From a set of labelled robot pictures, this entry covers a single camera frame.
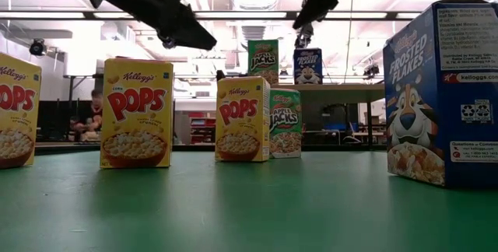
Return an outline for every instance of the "frosted flakes box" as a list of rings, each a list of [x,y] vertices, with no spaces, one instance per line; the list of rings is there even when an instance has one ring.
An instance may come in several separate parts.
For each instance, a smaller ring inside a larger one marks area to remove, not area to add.
[[[301,96],[294,89],[270,93],[270,157],[301,157]]]
[[[249,76],[261,76],[270,85],[279,83],[279,41],[249,40],[247,42],[249,57]]]
[[[218,81],[216,160],[268,160],[269,95],[270,85],[262,77]]]
[[[384,47],[388,171],[498,186],[495,4],[437,2]]]
[[[170,165],[173,65],[109,59],[103,70],[100,167]]]
[[[294,50],[294,84],[322,84],[321,49]]]
[[[0,53],[0,169],[33,164],[40,84],[39,66]]]

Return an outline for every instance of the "blue cereal box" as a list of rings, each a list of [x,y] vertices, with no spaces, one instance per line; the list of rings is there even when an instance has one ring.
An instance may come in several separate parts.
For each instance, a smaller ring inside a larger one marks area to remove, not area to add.
[[[388,171],[498,186],[498,6],[432,4],[384,47]]]
[[[294,84],[322,84],[321,49],[294,50]]]

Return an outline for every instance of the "yellow cereal box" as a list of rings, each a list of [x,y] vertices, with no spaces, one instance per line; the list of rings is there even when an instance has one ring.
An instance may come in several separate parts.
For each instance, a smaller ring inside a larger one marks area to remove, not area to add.
[[[0,53],[0,169],[33,164],[41,68]]]
[[[170,165],[173,65],[109,59],[103,70],[101,168]]]
[[[216,160],[268,160],[269,93],[270,85],[262,77],[218,81]]]

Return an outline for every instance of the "green tabletop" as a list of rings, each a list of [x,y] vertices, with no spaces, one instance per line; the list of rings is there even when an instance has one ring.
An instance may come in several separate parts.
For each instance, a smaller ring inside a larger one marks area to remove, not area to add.
[[[386,172],[385,152],[99,170],[98,152],[0,170],[0,251],[496,251],[498,192]]]

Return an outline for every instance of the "security camera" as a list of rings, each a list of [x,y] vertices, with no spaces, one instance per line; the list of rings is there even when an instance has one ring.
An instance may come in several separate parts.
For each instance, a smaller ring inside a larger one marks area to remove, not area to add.
[[[37,57],[43,57],[47,54],[47,46],[45,45],[45,40],[37,38],[33,39],[33,43],[30,46],[30,54]]]

